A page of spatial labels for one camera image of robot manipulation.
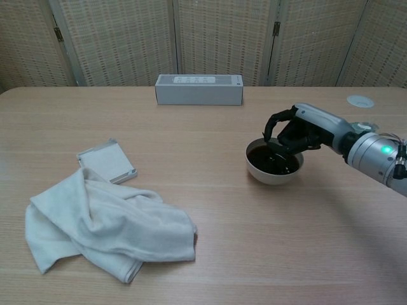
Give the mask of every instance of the dark liquid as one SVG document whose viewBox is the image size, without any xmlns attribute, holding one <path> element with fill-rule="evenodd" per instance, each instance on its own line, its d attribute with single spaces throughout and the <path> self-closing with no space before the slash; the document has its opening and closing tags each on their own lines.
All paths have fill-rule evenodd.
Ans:
<svg viewBox="0 0 407 305">
<path fill-rule="evenodd" d="M 276 154 L 267 146 L 256 147 L 249 152 L 247 159 L 257 169 L 273 175 L 287 175 L 300 168 L 297 158 Z"/>
</svg>

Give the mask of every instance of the white bowl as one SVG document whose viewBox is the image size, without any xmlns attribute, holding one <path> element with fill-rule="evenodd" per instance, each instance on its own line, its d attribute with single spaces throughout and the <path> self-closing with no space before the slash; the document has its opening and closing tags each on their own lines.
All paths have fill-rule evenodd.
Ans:
<svg viewBox="0 0 407 305">
<path fill-rule="evenodd" d="M 271 138 L 270 141 L 279 143 L 279 141 L 275 138 Z M 259 146 L 265 146 L 265 141 L 264 139 L 257 139 L 251 142 L 247 148 L 246 148 L 246 165 L 249 173 L 252 174 L 254 178 L 259 180 L 262 183 L 277 186 L 279 184 L 285 184 L 295 178 L 297 176 L 298 172 L 300 171 L 301 167 L 304 164 L 304 157 L 302 153 L 296 154 L 295 157 L 298 160 L 298 163 L 300 164 L 300 167 L 298 168 L 297 171 L 293 173 L 289 173 L 287 175 L 273 175 L 271 173 L 266 173 L 263 172 L 262 170 L 259 170 L 258 168 L 254 167 L 252 163 L 250 163 L 249 159 L 247 159 L 247 155 L 255 148 Z"/>
</svg>

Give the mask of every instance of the metal hinge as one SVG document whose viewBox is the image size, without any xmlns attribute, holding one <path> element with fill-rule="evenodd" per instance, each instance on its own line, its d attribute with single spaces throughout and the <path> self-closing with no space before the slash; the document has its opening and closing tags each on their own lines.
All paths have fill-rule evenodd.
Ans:
<svg viewBox="0 0 407 305">
<path fill-rule="evenodd" d="M 57 39 L 59 42 L 64 41 L 64 37 L 62 36 L 62 33 L 59 30 L 59 27 L 54 27 L 53 31 L 55 32 L 55 35 L 57 36 Z"/>
<path fill-rule="evenodd" d="M 279 33 L 280 33 L 280 22 L 276 21 L 274 22 L 273 36 L 278 36 Z"/>
</svg>

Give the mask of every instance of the green indicator light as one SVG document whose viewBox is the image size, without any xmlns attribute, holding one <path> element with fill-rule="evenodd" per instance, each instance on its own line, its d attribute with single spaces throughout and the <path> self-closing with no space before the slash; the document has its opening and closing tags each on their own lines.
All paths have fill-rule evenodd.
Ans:
<svg viewBox="0 0 407 305">
<path fill-rule="evenodd" d="M 383 146 L 382 153 L 384 154 L 391 154 L 393 152 L 393 147 L 391 146 Z"/>
</svg>

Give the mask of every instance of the white box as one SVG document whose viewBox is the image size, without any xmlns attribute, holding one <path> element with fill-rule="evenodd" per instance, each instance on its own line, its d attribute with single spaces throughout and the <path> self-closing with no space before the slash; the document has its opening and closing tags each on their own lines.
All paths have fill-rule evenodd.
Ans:
<svg viewBox="0 0 407 305">
<path fill-rule="evenodd" d="M 110 183 L 120 184 L 137 176 L 137 170 L 115 139 L 80 152 L 76 158 L 80 167 L 92 169 Z"/>
<path fill-rule="evenodd" d="M 160 105 L 242 105 L 241 75 L 160 74 L 155 83 Z"/>
</svg>

